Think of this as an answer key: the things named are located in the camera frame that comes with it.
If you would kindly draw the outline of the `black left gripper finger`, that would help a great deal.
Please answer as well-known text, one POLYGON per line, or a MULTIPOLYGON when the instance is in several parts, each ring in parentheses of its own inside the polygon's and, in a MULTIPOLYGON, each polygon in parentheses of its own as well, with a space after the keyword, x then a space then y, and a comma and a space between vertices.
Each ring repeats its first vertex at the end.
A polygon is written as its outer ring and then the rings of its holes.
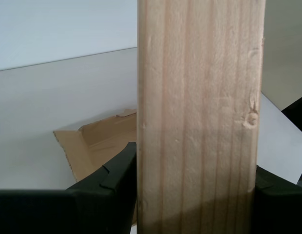
POLYGON ((302 187, 257 167, 255 234, 302 234, 302 187))
POLYGON ((128 234, 136 143, 65 190, 0 190, 0 234, 128 234))

